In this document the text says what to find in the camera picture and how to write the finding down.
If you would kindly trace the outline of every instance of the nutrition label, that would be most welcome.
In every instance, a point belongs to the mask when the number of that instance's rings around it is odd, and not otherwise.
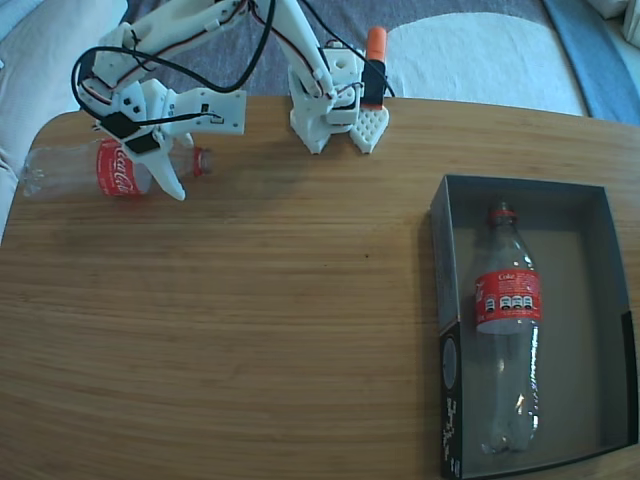
[[[476,280],[476,324],[504,318],[540,321],[540,277],[530,270],[498,270]]]

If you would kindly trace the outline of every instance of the cardboard box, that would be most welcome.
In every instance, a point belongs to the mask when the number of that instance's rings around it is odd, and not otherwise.
[[[496,197],[518,213],[537,262],[540,425],[520,453],[482,453],[483,402],[471,278],[474,242]],[[431,204],[442,361],[442,476],[487,478],[584,460],[638,443],[633,322],[604,188],[447,175]]]

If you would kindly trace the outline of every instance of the black wire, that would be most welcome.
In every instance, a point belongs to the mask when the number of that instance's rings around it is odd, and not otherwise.
[[[135,52],[137,47],[138,47],[138,44],[140,43],[140,39],[136,35],[136,31],[135,30],[131,30],[131,36],[133,37],[133,51]],[[153,72],[153,70],[155,70],[155,68],[152,70],[150,68],[145,67],[144,63],[142,63],[142,61],[138,57],[133,57],[133,59],[136,61],[138,66],[141,69],[143,69],[145,72],[151,73],[151,72]]]
[[[392,97],[396,96],[396,93],[393,91],[393,88],[391,88],[391,85],[389,85],[389,81],[387,80],[387,76],[384,73],[382,73],[378,69],[378,67],[376,67],[373,63],[371,63],[369,60],[367,60],[364,57],[364,55],[362,55],[358,50],[353,48],[351,45],[349,45],[347,42],[345,42],[342,38],[340,38],[333,30],[331,30],[331,28],[329,28],[329,26],[326,23],[324,23],[324,20],[322,20],[322,17],[320,17],[318,12],[316,12],[316,10],[311,6],[311,4],[307,0],[300,0],[300,2],[302,2],[304,4],[304,6],[307,7],[307,10],[309,10],[309,12],[311,12],[311,15],[314,16],[314,18],[318,21],[320,26],[322,28],[324,28],[325,31],[329,35],[331,35],[333,38],[335,38],[336,40],[341,42],[346,48],[351,50],[360,60],[365,62],[367,65],[369,65],[369,67],[371,67],[373,69],[373,71],[376,72],[380,76],[380,78],[384,81],[385,86],[389,89],[389,93],[391,94]]]
[[[250,1],[250,8],[251,7],[255,8],[255,4],[254,4],[253,1]],[[158,57],[156,55],[148,54],[148,53],[145,53],[145,52],[140,52],[138,50],[131,50],[131,49],[125,48],[125,47],[98,46],[98,47],[90,48],[89,50],[84,52],[80,56],[80,58],[78,58],[78,60],[76,61],[75,65],[73,66],[73,69],[71,70],[71,92],[73,93],[73,96],[74,96],[76,102],[78,102],[78,104],[82,107],[83,110],[85,110],[89,115],[91,115],[93,118],[95,118],[98,121],[103,121],[104,120],[104,117],[102,115],[100,115],[97,112],[95,112],[94,110],[92,110],[84,102],[84,100],[82,100],[82,98],[80,98],[80,95],[78,94],[78,86],[77,86],[77,82],[79,80],[76,78],[77,74],[78,74],[78,70],[82,66],[82,64],[84,63],[85,59],[89,55],[93,55],[93,53],[97,53],[97,52],[124,53],[124,54],[132,56],[134,59],[136,59],[136,61],[139,61],[140,58],[143,58],[145,60],[152,61],[154,63],[157,63],[159,65],[163,65],[165,67],[169,67],[169,68],[171,68],[171,69],[173,69],[173,70],[175,70],[177,72],[180,72],[180,73],[182,73],[184,75],[187,75],[188,77],[191,77],[192,79],[194,79],[197,82],[199,82],[200,84],[202,84],[204,87],[209,88],[210,90],[213,90],[214,92],[218,92],[218,93],[234,92],[234,91],[238,90],[240,87],[242,87],[247,82],[247,80],[249,79],[249,77],[251,76],[253,71],[255,70],[256,65],[258,64],[258,60],[260,60],[260,57],[262,56],[262,52],[264,51],[264,48],[265,48],[265,46],[267,44],[267,40],[269,39],[269,33],[271,32],[271,27],[273,25],[273,18],[275,16],[275,11],[276,11],[276,0],[270,0],[270,2],[269,2],[269,12],[267,13],[267,20],[265,21],[265,26],[264,26],[264,29],[262,31],[262,35],[260,37],[260,41],[258,43],[258,46],[256,47],[256,50],[255,50],[253,56],[251,57],[251,61],[247,65],[247,68],[242,73],[240,78],[236,82],[234,82],[232,85],[229,85],[229,86],[226,86],[226,87],[225,86],[216,85],[215,83],[207,80],[203,76],[197,74],[193,70],[189,70],[188,68],[183,67],[182,65],[180,65],[178,63],[171,62],[169,60],[165,60],[164,58]],[[210,113],[190,113],[190,114],[186,114],[186,115],[179,115],[179,116],[176,116],[176,117],[159,118],[159,119],[145,120],[143,122],[133,122],[133,123],[135,125],[137,125],[137,126],[160,125],[160,124],[163,124],[163,123],[173,123],[173,122],[179,122],[179,121],[182,121],[182,120],[190,120],[192,118],[202,117],[202,116],[212,116],[212,114],[210,114]]]

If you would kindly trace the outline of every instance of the bottle cap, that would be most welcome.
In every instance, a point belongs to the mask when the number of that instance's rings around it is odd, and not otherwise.
[[[504,200],[496,200],[489,206],[488,222],[490,225],[494,225],[498,218],[509,218],[512,222],[518,219],[515,210],[510,203]]]
[[[196,147],[193,151],[193,176],[211,173],[211,151]]]

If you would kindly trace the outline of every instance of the gray carpet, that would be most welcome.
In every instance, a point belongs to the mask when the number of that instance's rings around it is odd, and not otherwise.
[[[133,23],[166,1],[129,0],[125,21]],[[382,25],[390,30],[421,18],[456,12],[501,13],[551,26],[541,0],[382,0],[375,2],[375,8],[371,8],[371,0],[312,0],[311,3],[336,33],[358,48],[364,47],[369,27]],[[314,19],[310,18],[310,23],[320,44],[329,40]],[[207,44],[176,56],[174,60],[219,85],[229,85],[244,70],[258,43],[261,28],[253,20],[247,20]],[[164,68],[158,68],[153,77],[177,92],[199,86],[191,79]],[[287,62],[273,38],[269,40],[245,89],[254,95],[288,93]]]

